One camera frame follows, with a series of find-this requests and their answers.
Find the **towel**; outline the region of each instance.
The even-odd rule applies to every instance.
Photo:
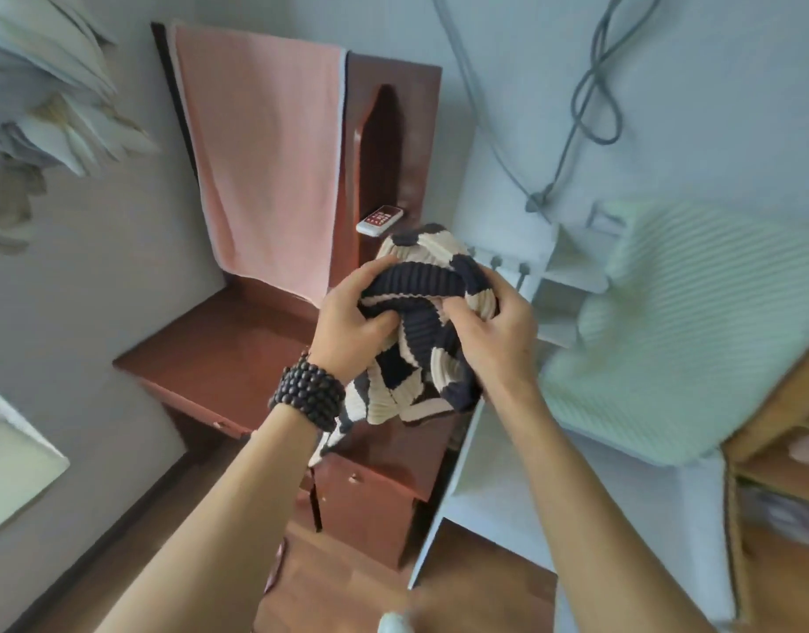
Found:
[[[346,52],[177,23],[168,44],[217,263],[319,307],[331,266]]]
[[[744,424],[809,349],[809,229],[695,204],[619,202],[610,289],[540,384],[570,429],[656,464]]]
[[[367,370],[347,384],[337,428],[323,434],[308,466],[318,463],[355,422],[379,425],[397,415],[416,422],[471,410],[481,398],[481,385],[442,309],[443,298],[457,296],[481,319],[494,317],[496,297],[481,267],[439,224],[391,235],[378,251],[378,257],[384,255],[396,255],[401,262],[372,281],[358,308],[366,318],[398,312],[399,329]]]

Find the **gray cable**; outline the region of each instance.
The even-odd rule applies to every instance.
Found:
[[[479,92],[480,89],[478,88],[477,84],[478,77],[475,74],[472,63],[469,60],[469,55],[466,53],[466,49],[463,46],[460,33],[457,31],[457,27],[454,25],[454,20],[452,19],[447,1],[431,1],[434,3],[434,10],[437,12],[437,17],[440,20],[443,30],[446,32],[448,43],[451,45],[452,52],[454,53],[454,59],[457,61],[458,68],[460,69],[460,75],[463,79],[463,87],[466,90],[466,97],[469,99],[469,104],[472,108],[472,113],[474,114],[475,123],[486,137],[486,141],[492,150],[493,156],[501,165],[502,169],[507,174],[507,177],[513,181],[518,190],[521,190],[528,199],[528,202],[525,205],[525,210],[528,212],[538,212],[543,218],[546,219],[546,221],[548,221],[543,209],[548,202],[549,196],[557,186],[558,180],[560,180],[563,167],[566,165],[566,158],[568,157],[569,148],[572,146],[572,142],[577,132],[580,131],[583,137],[588,139],[590,142],[599,144],[600,146],[609,146],[610,144],[615,144],[621,137],[621,132],[624,129],[624,116],[621,113],[621,107],[618,105],[616,98],[613,97],[612,93],[610,92],[610,87],[607,83],[604,71],[604,63],[609,60],[610,57],[625,44],[625,42],[630,40],[637,31],[642,29],[642,26],[645,25],[653,12],[656,10],[657,6],[660,5],[660,0],[651,0],[648,9],[645,10],[642,17],[634,22],[631,28],[610,47],[607,46],[607,33],[610,30],[610,20],[612,19],[613,13],[623,0],[610,0],[609,4],[607,4],[607,9],[604,11],[604,15],[601,17],[598,25],[595,27],[595,31],[592,36],[592,48],[590,49],[589,53],[589,70],[586,73],[583,73],[583,76],[580,78],[580,82],[578,82],[578,85],[574,88],[574,93],[572,93],[572,103],[570,107],[570,111],[572,113],[572,128],[569,130],[566,143],[563,145],[557,170],[554,172],[554,177],[551,179],[551,182],[546,186],[546,188],[537,193],[531,193],[528,191],[522,181],[518,179],[518,176],[514,173],[509,162],[507,162],[507,160],[504,158],[504,153],[498,144],[492,127],[486,121],[487,112],[485,110],[484,103],[481,102],[481,94]],[[616,129],[612,137],[601,137],[595,133],[591,126],[587,125],[583,121],[583,116],[586,113],[587,107],[589,106],[589,100],[592,98],[592,95],[596,90],[604,98],[604,102],[610,108],[610,111],[612,111],[615,119]]]

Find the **wall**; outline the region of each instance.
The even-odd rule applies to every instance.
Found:
[[[496,132],[536,190],[571,126],[569,99],[607,1],[449,0]],[[645,3],[627,0],[611,33]],[[198,0],[197,11],[212,24],[441,65],[427,216],[468,242],[538,254],[546,227],[473,141],[430,0]],[[663,0],[615,63],[627,127],[615,146],[576,148],[556,205],[564,221],[583,221],[596,200],[666,196],[809,223],[809,0]],[[610,117],[598,117],[606,130]]]
[[[163,154],[103,178],[52,173],[37,239],[0,255],[0,393],[71,461],[0,529],[0,631],[182,454],[160,407],[112,359],[221,284],[149,32],[190,0],[85,0],[120,39],[121,112]]]

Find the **knit hat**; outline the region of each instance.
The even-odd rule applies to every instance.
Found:
[[[439,224],[391,235],[378,252],[378,257],[384,255],[396,255],[400,262],[372,281],[358,309],[366,318],[394,310],[399,328],[367,370],[347,384],[338,426],[323,434],[309,466],[355,422],[380,425],[397,415],[404,422],[416,422],[450,410],[470,410],[481,397],[457,331],[442,310],[444,298],[458,296],[481,319],[494,317],[496,297],[481,267]]]

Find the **floor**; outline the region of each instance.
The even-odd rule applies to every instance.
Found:
[[[190,468],[30,633],[90,633],[199,503],[234,456],[230,447]],[[257,633],[371,633],[387,611],[408,611],[417,633],[549,633],[557,576],[450,522],[420,576],[392,571],[324,533],[295,523],[281,581],[266,596]]]

